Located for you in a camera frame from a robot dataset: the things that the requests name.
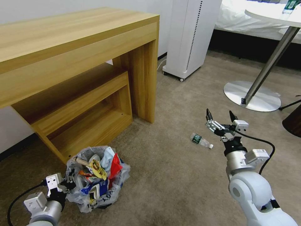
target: green bottle on table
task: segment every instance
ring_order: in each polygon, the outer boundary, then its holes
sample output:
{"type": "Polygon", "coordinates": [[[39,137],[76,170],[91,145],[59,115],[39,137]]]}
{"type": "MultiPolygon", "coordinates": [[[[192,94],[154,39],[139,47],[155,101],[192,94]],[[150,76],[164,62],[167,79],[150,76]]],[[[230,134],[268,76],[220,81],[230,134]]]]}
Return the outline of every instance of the green bottle on table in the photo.
{"type": "Polygon", "coordinates": [[[288,0],[282,13],[292,13],[295,7],[300,3],[300,0],[288,0]]]}

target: trash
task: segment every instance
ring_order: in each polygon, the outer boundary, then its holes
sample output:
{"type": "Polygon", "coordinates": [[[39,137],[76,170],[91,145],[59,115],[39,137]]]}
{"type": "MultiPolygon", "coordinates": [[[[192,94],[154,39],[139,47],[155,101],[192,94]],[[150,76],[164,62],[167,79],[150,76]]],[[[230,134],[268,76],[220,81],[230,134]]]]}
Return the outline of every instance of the trash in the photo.
{"type": "Polygon", "coordinates": [[[203,147],[207,147],[212,149],[213,148],[213,144],[210,144],[208,141],[206,141],[204,138],[202,138],[200,135],[193,133],[190,136],[190,139],[192,140],[192,142],[196,143],[196,144],[200,144],[203,147]]]}
{"type": "Polygon", "coordinates": [[[83,159],[78,158],[77,156],[74,157],[74,161],[84,165],[85,167],[87,167],[89,169],[89,171],[91,173],[93,173],[95,176],[97,176],[98,178],[101,178],[103,180],[107,179],[107,172],[101,167],[100,162],[97,161],[95,158],[95,156],[93,156],[89,163],[83,159]]]}
{"type": "Polygon", "coordinates": [[[112,150],[111,147],[108,147],[105,151],[104,151],[104,155],[103,158],[100,161],[101,166],[105,169],[105,171],[110,171],[111,169],[111,163],[112,160],[114,158],[114,151],[112,150]]]}
{"type": "Polygon", "coordinates": [[[85,148],[67,162],[66,175],[68,175],[69,180],[75,182],[76,187],[69,191],[66,199],[77,203],[82,213],[91,212],[95,208],[106,208],[116,202],[123,183],[129,178],[130,166],[118,158],[112,148],[108,148],[108,146],[85,148]],[[106,180],[103,180],[95,177],[94,174],[91,176],[85,165],[79,162],[83,161],[82,163],[86,164],[92,157],[95,161],[98,161],[95,154],[102,160],[107,149],[109,150],[107,152],[112,150],[114,153],[111,161],[109,160],[110,166],[107,166],[107,168],[110,168],[108,174],[115,174],[115,178],[109,179],[107,177],[106,180]]]}
{"type": "Polygon", "coordinates": [[[116,175],[120,172],[121,169],[122,169],[122,166],[120,165],[119,158],[116,153],[112,160],[111,174],[109,176],[109,179],[113,179],[114,177],[116,177],[116,175]]]}

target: beige carpet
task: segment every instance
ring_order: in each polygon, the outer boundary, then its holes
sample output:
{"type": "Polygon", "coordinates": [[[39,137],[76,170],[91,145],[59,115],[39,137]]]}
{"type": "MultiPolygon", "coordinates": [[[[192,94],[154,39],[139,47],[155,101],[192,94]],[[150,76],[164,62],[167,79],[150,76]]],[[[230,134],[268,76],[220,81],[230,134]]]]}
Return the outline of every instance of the beige carpet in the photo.
{"type": "MultiPolygon", "coordinates": [[[[156,120],[149,124],[137,117],[111,143],[131,165],[131,177],[118,201],[106,210],[80,213],[66,202],[60,225],[223,225],[242,226],[246,220],[228,193],[226,158],[219,138],[205,127],[206,108],[214,119],[229,123],[229,110],[250,124],[248,134],[273,142],[276,153],[263,171],[281,208],[301,225],[301,139],[288,133],[281,121],[293,111],[255,112],[226,98],[228,81],[254,81],[263,64],[209,52],[204,65],[184,82],[158,70],[156,120]],[[212,150],[189,140],[196,132],[214,144],[212,150]]],[[[301,94],[301,72],[275,68],[264,85],[281,94],[283,104],[301,94]]],[[[270,147],[243,139],[248,149],[270,147]]],[[[0,162],[0,225],[7,225],[10,202],[21,192],[65,166],[39,140],[0,162]]],[[[29,213],[23,199],[12,211],[14,225],[26,225],[29,213]]]]}

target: power cord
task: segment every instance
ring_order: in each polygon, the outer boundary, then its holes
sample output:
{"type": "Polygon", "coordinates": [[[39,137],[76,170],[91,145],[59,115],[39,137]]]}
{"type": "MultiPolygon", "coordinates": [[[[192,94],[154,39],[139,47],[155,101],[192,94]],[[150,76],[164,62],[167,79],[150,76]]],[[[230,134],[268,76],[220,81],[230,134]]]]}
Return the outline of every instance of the power cord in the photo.
{"type": "Polygon", "coordinates": [[[261,173],[262,173],[262,171],[263,171],[263,168],[266,166],[266,164],[269,162],[269,160],[272,158],[272,156],[273,156],[273,154],[275,153],[275,145],[273,145],[271,142],[269,142],[269,141],[266,141],[266,140],[262,140],[262,139],[259,139],[259,138],[255,138],[255,137],[252,137],[252,136],[248,136],[248,135],[245,135],[245,134],[243,134],[243,133],[241,133],[241,132],[239,132],[239,131],[237,131],[237,130],[234,130],[236,133],[238,133],[238,134],[240,134],[240,135],[242,135],[242,136],[244,136],[244,137],[247,137],[247,138],[250,138],[250,139],[253,139],[253,140],[257,140],[257,141],[261,141],[261,142],[264,142],[264,143],[267,143],[267,144],[269,144],[269,145],[271,145],[272,146],[272,152],[271,152],[271,154],[270,154],[270,157],[265,161],[265,163],[262,165],[262,167],[260,168],[260,171],[259,171],[259,174],[261,175],[261,173]]]}
{"type": "Polygon", "coordinates": [[[165,60],[162,60],[162,62],[159,64],[159,66],[157,67],[157,70],[159,69],[159,67],[161,66],[161,64],[164,62],[164,61],[166,61],[166,59],[165,60]]]}
{"type": "Polygon", "coordinates": [[[9,208],[8,208],[8,211],[7,211],[7,223],[8,223],[9,226],[13,226],[13,224],[12,224],[12,222],[11,222],[11,220],[10,220],[10,212],[11,212],[12,207],[13,207],[13,205],[15,204],[15,202],[16,202],[19,198],[21,198],[23,195],[25,195],[26,193],[28,193],[28,192],[30,192],[30,191],[32,191],[32,190],[38,188],[38,187],[41,187],[41,186],[47,186],[47,181],[46,181],[46,179],[44,179],[40,184],[38,184],[38,185],[36,185],[36,186],[34,186],[34,187],[32,187],[32,188],[26,190],[26,191],[23,192],[21,195],[19,195],[17,198],[15,198],[14,201],[12,201],[12,203],[9,205],[9,208]]]}

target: round table base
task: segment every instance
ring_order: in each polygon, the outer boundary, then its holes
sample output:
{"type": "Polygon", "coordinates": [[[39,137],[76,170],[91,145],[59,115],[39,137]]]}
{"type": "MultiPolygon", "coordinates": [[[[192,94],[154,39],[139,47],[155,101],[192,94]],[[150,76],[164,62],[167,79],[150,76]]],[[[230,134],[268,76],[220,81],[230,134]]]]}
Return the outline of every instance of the round table base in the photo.
{"type": "Polygon", "coordinates": [[[255,111],[269,112],[275,111],[281,106],[279,96],[268,88],[261,86],[247,105],[241,103],[241,99],[246,97],[252,82],[234,81],[224,86],[225,95],[234,103],[255,111]]]}

